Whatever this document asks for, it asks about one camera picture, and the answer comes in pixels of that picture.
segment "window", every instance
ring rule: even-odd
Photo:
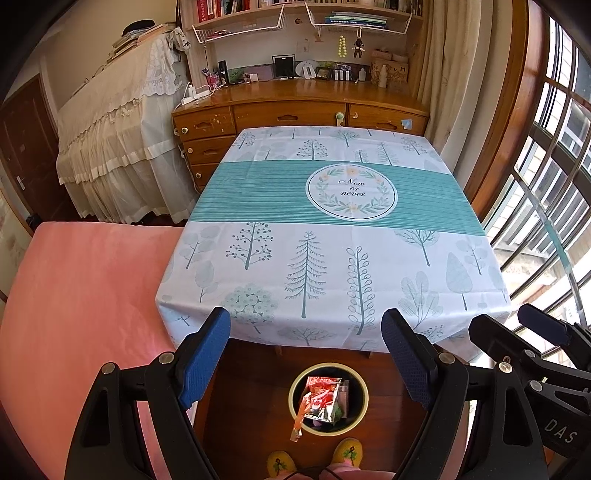
[[[544,87],[529,137],[483,226],[514,312],[524,303],[569,323],[591,322],[591,67],[551,18]],[[572,366],[524,328],[506,326],[553,362]]]

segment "foot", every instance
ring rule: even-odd
[[[361,442],[354,438],[341,440],[335,448],[332,463],[347,463],[352,466],[359,466],[363,458],[363,447]]]
[[[270,478],[275,478],[281,473],[293,473],[296,471],[296,464],[290,454],[279,450],[273,452],[267,458],[267,472]]]

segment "drawer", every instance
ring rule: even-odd
[[[255,127],[290,127],[295,125],[336,126],[335,115],[345,113],[345,103],[264,102],[236,105],[236,130]]]
[[[409,130],[405,130],[402,120],[411,120],[412,127]],[[427,118],[388,108],[351,104],[347,125],[349,127],[389,130],[402,134],[423,135],[427,126]]]
[[[174,117],[181,141],[236,134],[230,107],[197,110]]]
[[[219,163],[201,163],[199,165],[191,165],[191,173],[193,174],[193,180],[199,190],[203,190],[207,182],[212,177],[213,172],[216,171]]]
[[[183,143],[183,148],[191,165],[219,163],[235,138],[236,135],[229,135],[227,137],[190,140]]]

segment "tree print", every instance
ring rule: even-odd
[[[238,323],[252,325],[258,334],[260,326],[271,322],[277,303],[271,293],[250,283],[246,287],[237,287],[222,302],[224,307]]]
[[[369,255],[363,254],[362,247],[348,248],[349,266],[348,279],[349,291],[347,295],[350,298],[349,320],[353,322],[353,328],[357,330],[357,335],[361,335],[364,328],[375,327],[374,321],[374,303],[375,294],[372,293],[373,287],[371,275],[368,271]]]
[[[237,258],[244,263],[244,270],[258,262],[271,259],[269,243],[273,237],[268,223],[247,222],[237,235],[232,235],[236,243],[226,250],[226,256]]]
[[[297,156],[316,160],[317,158],[327,158],[329,155],[326,152],[326,147],[318,140],[306,140],[298,150]]]
[[[398,301],[403,313],[417,319],[413,330],[429,317],[439,317],[443,313],[443,307],[439,305],[439,293],[429,292],[429,280],[424,272],[417,273],[415,283],[416,287],[410,278],[402,279],[400,287],[405,298]]]
[[[319,280],[326,273],[326,267],[322,264],[324,255],[320,253],[320,242],[312,232],[306,232],[304,238],[295,248],[293,263],[287,266],[293,271],[287,274],[285,290],[291,295],[285,297],[294,299],[302,297],[301,317],[306,318],[306,299],[316,300],[324,295],[325,281]]]
[[[427,266],[431,266],[431,264],[429,263],[429,258],[427,256],[426,247],[430,247],[437,243],[437,241],[439,240],[439,232],[435,232],[433,230],[419,230],[416,228],[411,228],[404,230],[395,230],[394,233],[396,233],[396,235],[402,238],[402,240],[404,240],[406,243],[410,245],[416,245],[417,247],[421,247]]]
[[[354,138],[357,138],[357,134],[354,134],[353,132],[350,132],[349,130],[345,130],[345,129],[340,129],[337,134],[335,135],[336,138],[340,138],[341,140],[344,140],[345,143],[347,143],[347,147],[349,146],[349,140],[353,140]]]
[[[431,343],[435,343],[441,340],[444,336],[443,325],[434,325],[418,333],[427,337],[427,340],[429,340]]]
[[[447,268],[445,272],[445,281],[447,288],[454,293],[462,295],[462,301],[464,302],[464,310],[468,310],[466,305],[466,293],[472,291],[472,279],[468,275],[466,267],[457,259],[457,257],[450,253],[447,256]]]
[[[335,336],[334,333],[327,332],[321,328],[303,326],[282,328],[277,332],[277,335],[289,340],[303,341],[306,343],[306,346],[310,346],[310,342],[326,340]]]
[[[503,300],[508,301],[509,295],[507,287],[505,286],[505,280],[503,280],[503,275],[499,267],[496,265],[489,265],[488,276],[491,278],[492,285],[503,294]]]
[[[185,316],[182,316],[181,315],[179,318],[177,318],[177,319],[175,319],[173,321],[174,322],[178,322],[179,320],[182,320],[184,322],[184,324],[188,327],[188,326],[190,326],[189,323],[188,323],[188,321],[187,321],[187,320],[189,320],[189,318],[191,318],[190,315],[185,315]]]
[[[378,144],[378,157],[383,163],[388,163],[390,165],[398,163],[398,158],[396,155],[388,153],[388,150],[386,150],[386,144],[384,142],[380,142]]]
[[[419,142],[417,142],[414,138],[405,138],[402,141],[402,144],[404,146],[404,149],[408,152],[415,152],[417,155],[427,155],[428,154],[428,151]]]
[[[183,235],[186,247],[181,249],[180,255],[187,260],[185,269],[189,269],[192,263],[199,260],[199,254],[209,252],[216,246],[214,239],[220,234],[220,227],[209,225],[199,233],[188,233]]]
[[[361,163],[368,162],[368,155],[365,150],[356,150],[355,151],[355,161],[360,161]]]
[[[482,268],[485,266],[485,258],[488,256],[488,251],[484,248],[480,248],[482,245],[482,238],[478,237],[466,237],[466,240],[460,240],[456,242],[456,246],[462,252],[467,252],[468,255],[464,257],[466,263],[476,267],[478,274],[482,276]]]
[[[255,140],[256,140],[256,137],[252,132],[247,132],[246,130],[244,130],[240,135],[238,135],[236,137],[236,140],[234,140],[234,145],[237,145],[238,150],[240,150],[244,146],[246,146],[246,147],[253,146],[255,143]]]
[[[195,269],[195,283],[201,289],[199,303],[203,301],[203,296],[207,293],[213,293],[217,290],[217,282],[213,282],[213,264],[209,260],[200,262]]]

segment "tablecloth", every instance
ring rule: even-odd
[[[156,301],[175,344],[223,306],[234,338],[370,351],[387,351],[390,308],[433,343],[511,309],[484,231],[427,140],[337,127],[238,135]]]

